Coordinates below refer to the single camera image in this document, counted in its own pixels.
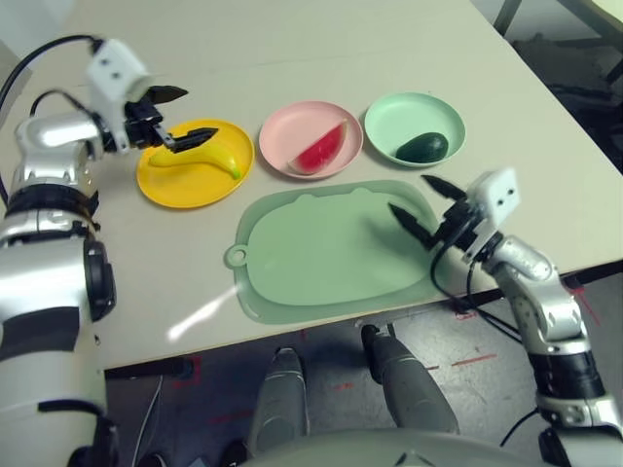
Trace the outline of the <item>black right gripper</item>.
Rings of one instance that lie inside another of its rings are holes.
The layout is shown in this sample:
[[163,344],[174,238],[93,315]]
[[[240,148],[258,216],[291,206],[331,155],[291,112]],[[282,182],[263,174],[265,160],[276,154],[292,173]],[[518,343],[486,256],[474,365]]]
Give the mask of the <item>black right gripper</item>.
[[458,248],[463,253],[462,260],[468,264],[486,263],[501,242],[500,210],[482,199],[467,197],[464,190],[440,177],[425,174],[421,178],[441,197],[458,200],[444,213],[444,220],[435,234],[421,225],[413,214],[390,203],[388,207],[400,226],[426,250],[441,244],[432,259],[433,266],[438,265],[451,247]]

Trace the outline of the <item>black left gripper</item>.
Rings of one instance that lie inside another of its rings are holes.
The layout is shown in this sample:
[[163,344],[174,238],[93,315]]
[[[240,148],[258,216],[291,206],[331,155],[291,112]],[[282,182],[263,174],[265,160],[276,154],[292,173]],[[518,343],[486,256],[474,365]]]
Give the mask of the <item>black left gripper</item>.
[[213,127],[193,129],[179,137],[163,130],[161,122],[164,118],[154,103],[168,103],[187,94],[187,90],[177,86],[152,86],[147,90],[148,99],[127,102],[124,107],[125,131],[130,146],[146,149],[165,145],[176,154],[195,149],[215,136],[218,129]]

